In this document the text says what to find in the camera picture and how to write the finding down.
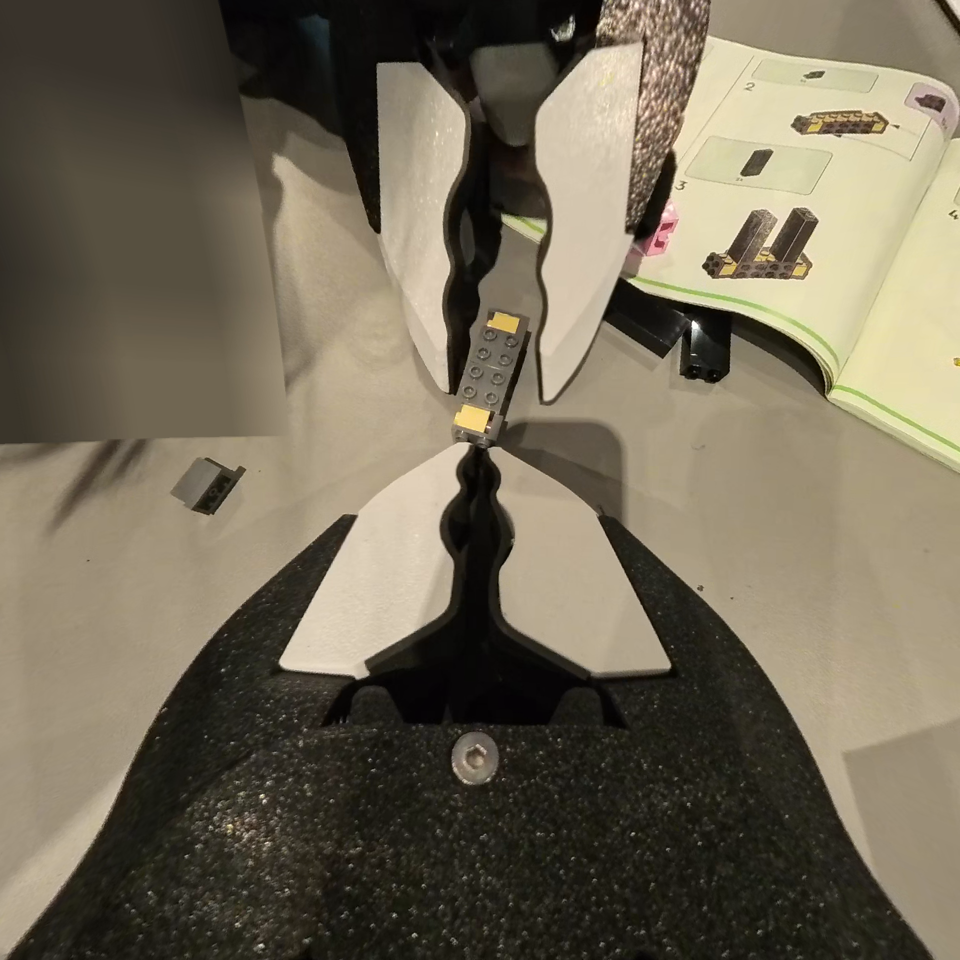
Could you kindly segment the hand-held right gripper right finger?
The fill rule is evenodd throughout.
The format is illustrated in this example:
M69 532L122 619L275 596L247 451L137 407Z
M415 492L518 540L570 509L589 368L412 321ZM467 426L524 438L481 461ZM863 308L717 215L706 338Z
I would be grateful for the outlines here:
M670 659L594 508L501 447L488 462L480 608L502 647L582 678L667 674Z

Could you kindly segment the small grey brick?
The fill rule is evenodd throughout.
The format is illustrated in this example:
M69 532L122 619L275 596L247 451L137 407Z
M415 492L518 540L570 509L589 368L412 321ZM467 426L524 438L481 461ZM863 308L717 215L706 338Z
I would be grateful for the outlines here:
M174 484L171 496L187 509L213 516L246 473L242 465L231 469L210 458L197 458Z

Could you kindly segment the green instruction booklet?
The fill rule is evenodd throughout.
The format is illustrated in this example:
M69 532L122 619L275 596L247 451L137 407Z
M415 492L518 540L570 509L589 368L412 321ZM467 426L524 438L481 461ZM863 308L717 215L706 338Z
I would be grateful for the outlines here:
M786 335L829 402L958 471L957 132L936 78L711 37L677 214L621 277Z

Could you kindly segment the tall black brick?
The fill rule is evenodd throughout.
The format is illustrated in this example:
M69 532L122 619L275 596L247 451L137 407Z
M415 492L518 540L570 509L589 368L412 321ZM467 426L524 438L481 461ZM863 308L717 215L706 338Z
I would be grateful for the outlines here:
M681 337L678 372L690 380L717 383L731 367L733 315L701 306L682 311L687 327Z

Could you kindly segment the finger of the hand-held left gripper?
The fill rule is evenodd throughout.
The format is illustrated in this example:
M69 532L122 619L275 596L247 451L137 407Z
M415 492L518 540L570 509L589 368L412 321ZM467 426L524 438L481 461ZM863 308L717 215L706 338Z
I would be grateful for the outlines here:
M536 340L544 403L577 375L634 242L626 223L642 60L642 42L587 52L535 116L534 161L549 210Z
M419 62L378 63L376 93L379 245L414 346L450 393L448 214L465 167L468 114Z

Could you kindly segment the flat black brick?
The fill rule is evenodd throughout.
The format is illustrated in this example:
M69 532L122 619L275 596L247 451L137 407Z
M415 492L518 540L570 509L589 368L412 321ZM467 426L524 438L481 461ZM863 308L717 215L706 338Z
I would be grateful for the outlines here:
M689 318L656 297L634 293L637 296L613 296L604 320L658 358L665 358L689 328Z

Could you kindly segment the grey desk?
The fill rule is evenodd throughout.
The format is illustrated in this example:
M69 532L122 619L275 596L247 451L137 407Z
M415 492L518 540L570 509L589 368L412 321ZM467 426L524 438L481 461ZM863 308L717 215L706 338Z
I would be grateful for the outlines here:
M273 256L289 433L2 450L2 953L99 830L219 626L342 514L450 440L342 141L242 102ZM820 396L745 330L716 386L603 326L573 386L524 372L507 444L618 515L726 620L846 828L958 958L958 475ZM197 458L246 472L213 515Z

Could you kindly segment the grey brick plate yellow tiles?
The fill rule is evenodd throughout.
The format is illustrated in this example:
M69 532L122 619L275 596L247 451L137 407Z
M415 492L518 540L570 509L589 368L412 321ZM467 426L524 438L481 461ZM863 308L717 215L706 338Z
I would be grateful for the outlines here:
M461 406L453 419L454 441L482 449L497 443L519 381L529 325L525 315L494 309L474 325L457 393Z

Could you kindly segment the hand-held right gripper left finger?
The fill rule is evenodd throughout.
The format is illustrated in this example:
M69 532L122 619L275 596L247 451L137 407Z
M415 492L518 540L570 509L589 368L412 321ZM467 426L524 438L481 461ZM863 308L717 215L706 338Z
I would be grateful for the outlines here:
M361 508L280 657L283 670L365 678L448 612L476 452L454 443Z

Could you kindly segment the pink brick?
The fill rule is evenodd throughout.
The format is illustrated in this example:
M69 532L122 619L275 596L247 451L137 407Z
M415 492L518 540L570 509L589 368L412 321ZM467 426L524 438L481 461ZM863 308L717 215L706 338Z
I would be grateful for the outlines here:
M629 258L642 259L664 254L679 221L679 213L673 200L667 200L655 231L647 238L634 240Z

